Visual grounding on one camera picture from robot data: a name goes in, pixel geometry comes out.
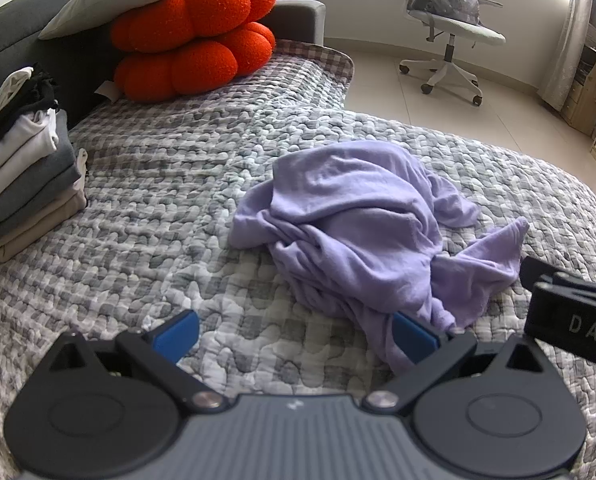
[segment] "orange flower pillow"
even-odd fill
[[[275,0],[159,0],[113,22],[111,42],[133,52],[114,82],[133,101],[198,94],[249,75],[271,57],[271,30],[254,23]]]

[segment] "metal screw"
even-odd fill
[[[193,394],[191,401],[198,408],[219,408],[222,404],[222,396],[216,392],[197,392]]]
[[[376,390],[367,395],[367,402],[374,408],[386,410],[395,408],[396,404],[398,404],[398,396],[386,390]]]

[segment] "quilted blanket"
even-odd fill
[[[0,480],[16,474],[2,437],[6,409],[64,330],[111,338],[193,308],[201,339],[181,366],[228,396],[360,397],[389,379],[363,333],[295,301],[265,250],[226,243],[238,200],[284,153],[357,139],[399,144],[481,206],[476,228],[443,232],[446,253],[524,215],[524,253],[596,280],[587,186],[529,156],[345,111],[352,73],[343,54],[281,41],[266,67],[225,88],[153,106],[120,100],[70,132],[89,154],[88,207],[0,264]],[[521,331],[528,300],[520,283],[492,298],[476,335]],[[587,419],[575,473],[595,479],[596,366],[543,348]]]

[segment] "gray sofa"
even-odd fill
[[[0,7],[0,85],[14,70],[39,62],[56,80],[58,100],[75,126],[103,98],[94,94],[124,55],[109,39],[110,25],[40,41],[38,34],[69,0],[13,0]],[[325,6],[279,0],[262,21],[277,38],[322,44]]]

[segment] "ribbed gray surface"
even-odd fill
[[[422,455],[398,419],[361,412],[351,397],[241,396],[226,413],[194,417],[169,451],[118,480],[459,478]]]

